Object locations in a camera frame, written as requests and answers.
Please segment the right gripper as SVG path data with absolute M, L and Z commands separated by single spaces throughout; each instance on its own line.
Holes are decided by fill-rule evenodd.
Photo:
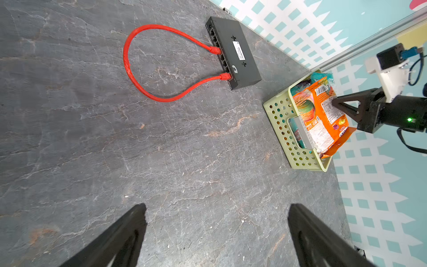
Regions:
M 385 100 L 383 89 L 378 88 L 339 96 L 332 105 L 356 121 L 358 130 L 373 134 L 383 124 L 380 113 Z

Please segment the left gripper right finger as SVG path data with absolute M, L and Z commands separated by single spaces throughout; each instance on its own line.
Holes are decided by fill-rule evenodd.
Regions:
M 288 224 L 301 267 L 373 267 L 303 204 L 291 204 Z

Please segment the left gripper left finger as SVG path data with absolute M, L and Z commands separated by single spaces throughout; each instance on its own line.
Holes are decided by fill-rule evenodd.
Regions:
M 135 267 L 146 233 L 146 205 L 133 206 L 63 267 Z

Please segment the orange candy bag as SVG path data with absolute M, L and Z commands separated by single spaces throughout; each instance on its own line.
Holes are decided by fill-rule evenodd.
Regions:
M 346 114 L 332 105 L 336 93 L 327 77 L 301 81 L 291 88 L 300 120 L 321 159 L 332 157 L 356 128 Z

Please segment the teal candy bag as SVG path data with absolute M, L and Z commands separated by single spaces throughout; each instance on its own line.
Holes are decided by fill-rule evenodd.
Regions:
M 335 84 L 335 80 L 334 80 L 332 73 L 314 72 L 311 74 L 310 77 L 304 79 L 303 81 L 299 82 L 296 86 L 292 87 L 290 89 L 291 95 L 292 96 L 296 95 L 297 93 L 305 90 L 306 88 L 308 88 L 312 84 L 322 80 L 323 78 L 326 78 L 326 80 L 328 81 L 326 84 L 329 87 Z

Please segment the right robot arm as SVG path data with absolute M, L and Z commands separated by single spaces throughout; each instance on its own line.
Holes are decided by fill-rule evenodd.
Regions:
M 357 122 L 357 129 L 375 133 L 383 125 L 424 132 L 427 128 L 427 99 L 397 96 L 386 102 L 383 89 L 370 89 L 332 100 L 332 105 Z

